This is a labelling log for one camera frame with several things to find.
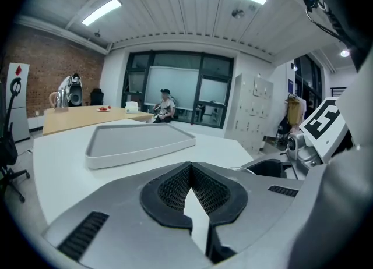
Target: office chair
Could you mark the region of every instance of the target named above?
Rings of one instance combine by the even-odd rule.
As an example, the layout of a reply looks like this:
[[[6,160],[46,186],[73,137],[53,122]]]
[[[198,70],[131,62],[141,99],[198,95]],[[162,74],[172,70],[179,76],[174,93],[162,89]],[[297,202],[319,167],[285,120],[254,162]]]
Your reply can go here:
[[[91,105],[103,105],[104,104],[104,93],[101,92],[100,88],[94,88],[91,92]]]
[[[27,179],[30,179],[30,174],[26,170],[19,171],[19,172],[13,172],[11,168],[8,168],[8,165],[14,165],[16,163],[17,157],[18,157],[16,144],[14,143],[13,135],[12,135],[13,122],[10,124],[10,127],[9,127],[9,118],[10,118],[10,112],[12,110],[14,98],[18,96],[19,92],[21,91],[20,81],[21,79],[17,77],[10,84],[10,90],[12,92],[12,97],[10,98],[8,111],[6,112],[5,117],[4,117],[5,96],[4,96],[2,85],[0,84],[0,89],[1,89],[0,90],[1,91],[1,94],[0,94],[1,95],[0,128],[1,128],[1,125],[3,126],[0,131],[0,171],[3,176],[3,178],[0,180],[0,186],[2,186],[3,195],[5,194],[6,187],[10,186],[19,195],[19,200],[21,201],[21,203],[24,203],[25,198],[24,196],[22,196],[21,192],[19,192],[19,190],[14,186],[13,180],[23,174],[26,174]]]

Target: ceiling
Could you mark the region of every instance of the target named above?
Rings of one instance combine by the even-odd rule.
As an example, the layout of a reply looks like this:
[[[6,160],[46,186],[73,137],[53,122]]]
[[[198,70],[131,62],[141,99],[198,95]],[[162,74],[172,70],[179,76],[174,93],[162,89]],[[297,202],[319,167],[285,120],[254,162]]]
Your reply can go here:
[[[306,17],[302,0],[119,0],[122,6],[90,26],[86,16],[110,0],[27,0],[20,14],[76,33],[113,49],[149,41],[203,41],[276,64],[335,43]],[[242,9],[245,16],[231,13]],[[313,13],[315,20],[325,18]],[[100,31],[101,37],[94,33]]]
[[[333,65],[336,72],[346,68],[355,68],[350,56],[344,58],[340,55],[340,53],[346,49],[346,46],[340,41],[321,48],[322,52]]]

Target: black cap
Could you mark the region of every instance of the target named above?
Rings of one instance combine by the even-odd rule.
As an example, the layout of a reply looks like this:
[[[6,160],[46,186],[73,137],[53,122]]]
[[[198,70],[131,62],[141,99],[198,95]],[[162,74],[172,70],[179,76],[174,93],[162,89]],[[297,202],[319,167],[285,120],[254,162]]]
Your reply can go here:
[[[169,89],[162,89],[161,92],[162,92],[162,93],[171,94],[171,92],[169,91]]]

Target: brick wall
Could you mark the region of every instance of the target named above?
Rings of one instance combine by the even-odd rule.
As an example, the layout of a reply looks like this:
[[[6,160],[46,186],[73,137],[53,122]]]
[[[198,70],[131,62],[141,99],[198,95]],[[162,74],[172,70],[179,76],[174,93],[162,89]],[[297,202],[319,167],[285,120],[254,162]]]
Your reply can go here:
[[[50,107],[49,94],[74,73],[82,79],[82,105],[86,105],[92,89],[100,87],[104,55],[62,37],[15,25],[3,49],[0,80],[4,86],[11,62],[30,64],[26,108],[27,117],[35,117],[35,111],[42,115]]]

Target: window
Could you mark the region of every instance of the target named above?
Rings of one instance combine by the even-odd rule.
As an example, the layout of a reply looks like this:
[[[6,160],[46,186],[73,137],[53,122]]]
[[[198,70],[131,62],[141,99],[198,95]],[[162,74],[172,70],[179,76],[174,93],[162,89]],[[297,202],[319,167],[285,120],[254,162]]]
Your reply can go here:
[[[156,54],[153,66],[199,69],[200,55]]]
[[[231,70],[230,61],[207,56],[203,59],[202,69],[204,73],[210,75],[229,76]]]
[[[307,55],[295,59],[294,63],[298,67],[295,73],[295,93],[307,102],[307,118],[322,102],[321,69]]]
[[[155,105],[161,101],[161,89],[169,89],[179,109],[193,111],[198,82],[198,69],[183,69],[152,66],[149,69],[145,104]]]
[[[169,89],[174,121],[223,128],[232,79],[233,59],[197,52],[132,53],[123,85],[122,106],[136,101],[153,112],[161,89]]]
[[[199,100],[224,104],[227,95],[227,82],[202,78]]]
[[[148,60],[149,55],[134,55],[131,63],[131,68],[145,69],[147,67]]]
[[[142,87],[144,84],[143,72],[131,72],[128,74],[129,91],[133,93],[142,93]]]

